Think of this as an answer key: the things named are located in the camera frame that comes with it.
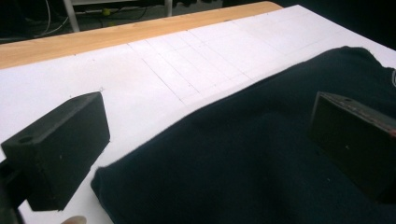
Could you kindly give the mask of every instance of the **black garment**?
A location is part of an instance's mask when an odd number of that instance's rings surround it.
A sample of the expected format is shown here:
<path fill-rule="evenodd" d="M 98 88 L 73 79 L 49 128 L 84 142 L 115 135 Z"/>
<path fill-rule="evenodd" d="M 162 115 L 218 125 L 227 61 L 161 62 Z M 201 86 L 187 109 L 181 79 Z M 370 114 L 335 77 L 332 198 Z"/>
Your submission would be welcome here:
<path fill-rule="evenodd" d="M 393 71 L 366 49 L 326 51 L 193 112 L 92 188 L 115 223 L 396 223 L 306 136 L 318 91 L 394 117 Z"/>

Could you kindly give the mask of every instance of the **table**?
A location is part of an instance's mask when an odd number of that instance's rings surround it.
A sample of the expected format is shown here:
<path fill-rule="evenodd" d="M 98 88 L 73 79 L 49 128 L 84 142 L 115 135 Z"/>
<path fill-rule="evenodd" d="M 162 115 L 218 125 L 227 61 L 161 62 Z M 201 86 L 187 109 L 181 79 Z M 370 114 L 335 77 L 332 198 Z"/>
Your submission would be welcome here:
<path fill-rule="evenodd" d="M 0 68 L 74 55 L 158 35 L 172 34 L 200 26 L 240 19 L 281 9 L 271 2 L 227 7 L 188 15 L 142 21 L 127 25 L 58 35 L 0 46 Z"/>
<path fill-rule="evenodd" d="M 99 166 L 199 107 L 345 45 L 365 47 L 384 66 L 396 67 L 396 51 L 303 7 L 268 2 L 0 46 L 1 142 L 91 91 L 104 96 L 111 135 L 64 211 L 33 213 L 23 203 L 22 215 L 27 223 L 77 215 L 111 223 L 90 187 Z"/>

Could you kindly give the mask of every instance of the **black foam block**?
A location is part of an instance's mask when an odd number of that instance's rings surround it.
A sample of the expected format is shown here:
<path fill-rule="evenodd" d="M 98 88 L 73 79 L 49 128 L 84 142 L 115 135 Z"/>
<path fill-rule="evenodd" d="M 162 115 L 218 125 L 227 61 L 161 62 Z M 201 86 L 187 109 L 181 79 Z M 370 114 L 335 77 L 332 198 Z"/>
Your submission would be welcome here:
<path fill-rule="evenodd" d="M 373 201 L 396 203 L 396 120 L 353 99 L 319 92 L 310 137 Z"/>
<path fill-rule="evenodd" d="M 110 133 L 100 92 L 70 99 L 2 143 L 10 166 L 27 176 L 34 211 L 63 210 Z"/>

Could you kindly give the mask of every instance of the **wooden table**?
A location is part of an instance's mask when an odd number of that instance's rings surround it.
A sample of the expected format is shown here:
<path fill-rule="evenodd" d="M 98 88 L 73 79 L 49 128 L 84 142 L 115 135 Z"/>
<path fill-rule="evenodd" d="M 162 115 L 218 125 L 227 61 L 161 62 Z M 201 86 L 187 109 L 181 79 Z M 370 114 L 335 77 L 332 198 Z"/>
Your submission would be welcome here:
<path fill-rule="evenodd" d="M 93 49 L 116 46 L 158 35 L 254 16 L 281 8 L 272 2 L 260 2 L 4 44 L 0 45 L 0 68 L 36 63 Z"/>

